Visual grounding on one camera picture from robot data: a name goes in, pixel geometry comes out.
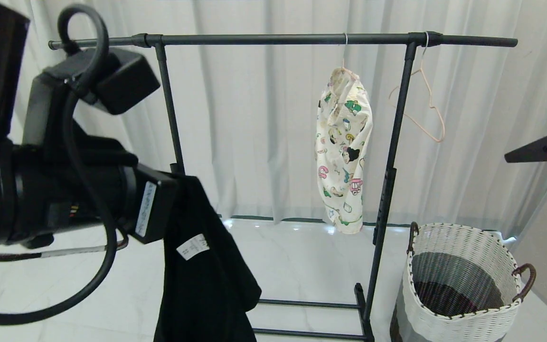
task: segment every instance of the brown basket handle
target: brown basket handle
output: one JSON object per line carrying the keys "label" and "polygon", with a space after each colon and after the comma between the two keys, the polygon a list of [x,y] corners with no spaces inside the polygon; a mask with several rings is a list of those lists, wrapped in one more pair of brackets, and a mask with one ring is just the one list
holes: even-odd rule
{"label": "brown basket handle", "polygon": [[529,294],[529,291],[533,287],[533,283],[536,281],[536,276],[538,276],[538,273],[536,272],[536,268],[533,267],[532,264],[524,264],[523,266],[519,266],[516,270],[512,271],[512,275],[522,275],[523,272],[525,272],[527,269],[529,269],[529,280],[527,281],[527,284],[525,284],[525,288],[520,292],[520,294],[517,294],[512,298],[512,301],[516,301],[517,299],[521,299],[521,301],[525,300],[525,296]]}
{"label": "brown basket handle", "polygon": [[419,225],[417,222],[413,221],[411,222],[411,235],[408,238],[408,248],[406,249],[407,254],[413,251],[413,236],[415,235],[415,232],[419,235]]}

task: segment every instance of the black cloth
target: black cloth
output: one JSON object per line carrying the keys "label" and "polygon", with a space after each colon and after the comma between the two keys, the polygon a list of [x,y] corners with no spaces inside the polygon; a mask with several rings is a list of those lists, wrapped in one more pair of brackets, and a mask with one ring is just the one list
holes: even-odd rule
{"label": "black cloth", "polygon": [[[154,342],[256,342],[246,316],[261,288],[196,177],[179,188],[163,239],[165,270]],[[185,260],[176,248],[204,234],[209,250]]]}

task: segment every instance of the white curtain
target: white curtain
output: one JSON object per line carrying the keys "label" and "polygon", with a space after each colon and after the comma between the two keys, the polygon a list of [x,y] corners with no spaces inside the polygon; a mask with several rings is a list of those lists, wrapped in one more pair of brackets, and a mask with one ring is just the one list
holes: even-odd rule
{"label": "white curtain", "polygon": [[[30,81],[63,58],[47,41],[69,0],[6,0],[32,19],[15,114],[24,122]],[[547,1],[541,0],[84,0],[111,37],[135,33],[406,33],[519,39],[516,48],[438,46],[424,67],[447,138],[434,143],[404,120],[391,223],[447,221],[518,234],[547,189],[547,164],[503,154],[547,134]],[[93,38],[73,19],[73,38]],[[145,54],[157,74],[152,49]],[[345,57],[370,95],[365,220],[376,221],[404,46],[169,46],[169,72],[188,174],[224,217],[323,217],[313,139],[317,99]],[[427,90],[414,77],[406,112],[438,134]],[[91,134],[112,136],[144,164],[174,162],[162,91],[120,117],[78,108]]]}

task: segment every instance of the woven basket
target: woven basket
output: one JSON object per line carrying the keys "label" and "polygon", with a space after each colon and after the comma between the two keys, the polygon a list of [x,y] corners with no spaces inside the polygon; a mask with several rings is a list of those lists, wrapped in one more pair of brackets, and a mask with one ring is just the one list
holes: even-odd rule
{"label": "woven basket", "polygon": [[536,278],[532,265],[517,267],[500,240],[472,227],[413,222],[406,253],[392,342],[501,341]]}

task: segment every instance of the rack base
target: rack base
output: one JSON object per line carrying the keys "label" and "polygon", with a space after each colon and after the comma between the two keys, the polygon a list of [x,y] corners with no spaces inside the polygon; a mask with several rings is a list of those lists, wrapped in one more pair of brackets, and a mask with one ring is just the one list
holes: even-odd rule
{"label": "rack base", "polygon": [[253,329],[255,333],[265,335],[282,335],[282,336],[299,336],[308,338],[329,338],[334,340],[348,340],[348,341],[365,341],[374,342],[373,328],[371,327],[371,321],[364,321],[364,311],[366,310],[367,302],[364,297],[364,291],[362,285],[356,283],[354,286],[354,294],[356,295],[356,304],[342,304],[342,303],[320,303],[320,302],[304,302],[304,301],[280,301],[277,299],[261,299],[260,304],[268,305],[289,305],[289,306],[301,306],[301,307],[323,307],[332,309],[350,309],[358,310],[360,316],[360,325],[362,325],[362,335],[348,335],[343,333],[328,333],[328,332],[311,332],[311,331],[285,331],[278,329]]}

